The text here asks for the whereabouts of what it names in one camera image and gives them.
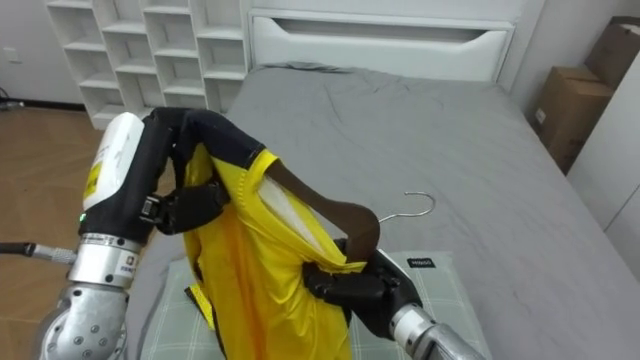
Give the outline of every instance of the plaid cloth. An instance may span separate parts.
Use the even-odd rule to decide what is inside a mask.
[[[390,253],[413,280],[424,309],[449,324],[469,344],[491,360],[473,308],[446,252]],[[430,258],[435,268],[410,268],[409,258]],[[186,259],[169,268],[162,300],[146,333],[142,360],[223,360],[218,341],[184,289],[195,280]],[[410,359],[394,342],[373,336],[357,317],[350,326],[353,360]],[[432,359],[444,358],[433,354]]]

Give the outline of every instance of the wooden floor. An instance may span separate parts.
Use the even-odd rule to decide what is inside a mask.
[[[101,137],[83,113],[0,112],[0,242],[76,248],[82,192]],[[170,187],[169,179],[163,176],[162,188]],[[0,359],[29,358],[38,323],[55,307],[67,271],[0,256]]]

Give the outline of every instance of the sticker on robot arm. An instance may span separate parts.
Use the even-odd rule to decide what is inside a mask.
[[[116,264],[116,276],[124,276],[127,278],[133,278],[138,267],[138,255],[130,251],[123,251],[120,253],[118,263]]]
[[[84,189],[83,199],[88,198],[91,194],[96,192],[98,188],[98,178],[100,177],[100,170],[102,169],[102,161],[97,162],[91,167],[89,171],[89,178],[87,179],[87,187]]]

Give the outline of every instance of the white shelf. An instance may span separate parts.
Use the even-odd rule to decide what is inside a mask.
[[[96,73],[81,81],[81,87],[118,90],[118,83],[111,73]]]
[[[197,79],[174,79],[164,89],[165,94],[204,96],[202,81]]]
[[[100,38],[94,36],[85,36],[63,46],[65,50],[80,51],[107,51]]]
[[[117,72],[130,73],[130,74],[146,74],[155,75],[156,66],[152,60],[147,59],[129,59],[122,65],[116,67]]]
[[[184,44],[165,44],[154,55],[197,59],[198,51],[185,47]]]
[[[124,106],[122,105],[105,105],[99,112],[92,116],[94,119],[103,120],[103,121],[111,121],[114,117],[125,112]]]
[[[205,71],[204,78],[242,81],[247,76],[244,65],[212,65]]]
[[[91,9],[91,2],[83,0],[56,0],[48,2],[47,6],[69,9]]]
[[[144,8],[148,14],[190,15],[189,8],[180,5],[152,5]]]
[[[102,31],[116,34],[137,34],[145,35],[147,32],[144,23],[140,21],[120,20],[111,25],[105,26]]]
[[[43,0],[94,127],[160,106],[225,112],[248,71],[245,0]]]
[[[198,37],[202,39],[242,41],[242,35],[242,28],[239,26],[207,26],[198,32]]]
[[[138,117],[140,119],[144,119],[146,116],[149,116],[149,114],[153,111],[153,108],[150,107],[145,107],[144,109],[138,111],[138,113],[136,115],[138,115]]]

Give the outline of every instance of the white headboard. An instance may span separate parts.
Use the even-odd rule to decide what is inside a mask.
[[[288,61],[444,80],[496,81],[514,25],[253,9],[252,65]]]

